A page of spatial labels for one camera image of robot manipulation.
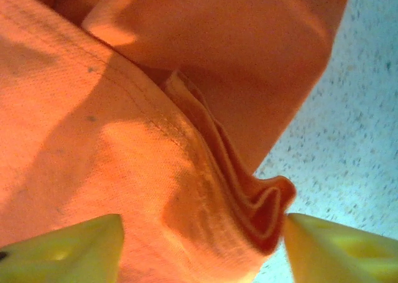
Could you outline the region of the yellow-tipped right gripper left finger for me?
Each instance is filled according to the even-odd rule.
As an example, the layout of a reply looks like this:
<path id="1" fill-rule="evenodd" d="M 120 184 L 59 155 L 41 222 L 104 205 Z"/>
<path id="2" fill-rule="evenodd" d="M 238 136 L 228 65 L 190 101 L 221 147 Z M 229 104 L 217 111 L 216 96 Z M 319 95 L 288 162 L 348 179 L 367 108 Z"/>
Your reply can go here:
<path id="1" fill-rule="evenodd" d="M 0 283 L 116 283 L 121 215 L 108 214 L 0 248 Z"/>

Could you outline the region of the orange mesh t-shirt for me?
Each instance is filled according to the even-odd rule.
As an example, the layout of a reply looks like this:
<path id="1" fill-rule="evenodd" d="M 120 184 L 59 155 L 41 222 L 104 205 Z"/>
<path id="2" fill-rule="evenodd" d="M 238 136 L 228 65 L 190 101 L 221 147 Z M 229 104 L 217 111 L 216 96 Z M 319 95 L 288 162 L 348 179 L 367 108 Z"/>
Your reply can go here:
<path id="1" fill-rule="evenodd" d="M 119 214 L 116 283 L 252 283 L 347 2 L 0 0 L 0 248 Z"/>

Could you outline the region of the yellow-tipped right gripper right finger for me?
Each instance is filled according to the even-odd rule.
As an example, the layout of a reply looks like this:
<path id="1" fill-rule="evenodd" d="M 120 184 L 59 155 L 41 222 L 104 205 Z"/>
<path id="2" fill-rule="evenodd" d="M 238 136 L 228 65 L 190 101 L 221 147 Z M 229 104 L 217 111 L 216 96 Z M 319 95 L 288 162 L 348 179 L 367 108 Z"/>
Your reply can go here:
<path id="1" fill-rule="evenodd" d="M 398 283 L 398 240 L 289 213 L 284 244 L 294 283 Z"/>

